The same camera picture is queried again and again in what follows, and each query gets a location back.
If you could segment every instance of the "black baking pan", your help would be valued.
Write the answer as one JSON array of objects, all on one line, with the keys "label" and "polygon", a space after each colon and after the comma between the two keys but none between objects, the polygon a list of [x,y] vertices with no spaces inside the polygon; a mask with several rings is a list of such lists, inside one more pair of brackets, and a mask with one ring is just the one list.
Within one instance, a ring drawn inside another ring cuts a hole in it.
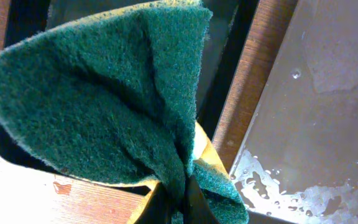
[{"label": "black baking pan", "polygon": [[[140,2],[147,0],[12,0],[4,46],[64,22]],[[215,132],[257,3],[256,0],[204,0],[204,5],[212,10],[214,16],[203,52],[196,99],[198,121],[210,138]],[[13,164],[60,174],[21,149],[1,124],[0,156]],[[141,195],[149,191],[147,187],[120,189]]]}]

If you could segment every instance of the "metal sheet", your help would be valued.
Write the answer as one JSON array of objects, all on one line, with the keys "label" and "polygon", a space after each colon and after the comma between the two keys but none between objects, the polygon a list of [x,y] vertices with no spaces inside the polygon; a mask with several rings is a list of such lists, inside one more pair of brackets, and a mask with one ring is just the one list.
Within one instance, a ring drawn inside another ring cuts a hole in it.
[{"label": "metal sheet", "polygon": [[358,223],[358,1],[299,1],[230,174],[252,211]]}]

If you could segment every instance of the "brown wood grain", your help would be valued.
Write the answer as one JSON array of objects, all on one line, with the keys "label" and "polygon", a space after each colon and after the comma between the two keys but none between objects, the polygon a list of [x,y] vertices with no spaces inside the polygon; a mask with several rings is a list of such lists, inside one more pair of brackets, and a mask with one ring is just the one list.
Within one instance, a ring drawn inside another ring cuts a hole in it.
[{"label": "brown wood grain", "polygon": [[[9,0],[0,0],[0,50]],[[142,197],[0,157],[0,223],[126,223]]]},{"label": "brown wood grain", "polygon": [[213,145],[227,171],[240,148],[297,0],[260,0]]}]

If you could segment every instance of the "wooden table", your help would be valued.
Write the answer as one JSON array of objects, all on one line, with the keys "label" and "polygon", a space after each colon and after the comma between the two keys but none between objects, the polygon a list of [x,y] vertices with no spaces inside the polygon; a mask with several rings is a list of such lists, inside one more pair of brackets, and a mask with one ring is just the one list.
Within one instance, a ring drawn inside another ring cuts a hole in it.
[{"label": "wooden table", "polygon": [[[213,144],[226,169],[237,154],[296,0],[261,0]],[[0,50],[9,0],[0,0]],[[125,223],[139,195],[15,166],[0,158],[0,223]]]}]

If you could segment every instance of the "green cloth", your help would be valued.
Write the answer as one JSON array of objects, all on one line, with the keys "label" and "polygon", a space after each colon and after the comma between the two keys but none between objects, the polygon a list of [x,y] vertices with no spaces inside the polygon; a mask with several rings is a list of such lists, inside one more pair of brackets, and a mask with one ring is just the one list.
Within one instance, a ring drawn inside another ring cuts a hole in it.
[{"label": "green cloth", "polygon": [[1,124],[66,175],[158,179],[178,203],[194,173],[221,223],[247,223],[230,181],[191,158],[210,18],[196,6],[139,9],[9,47],[0,52]]}]

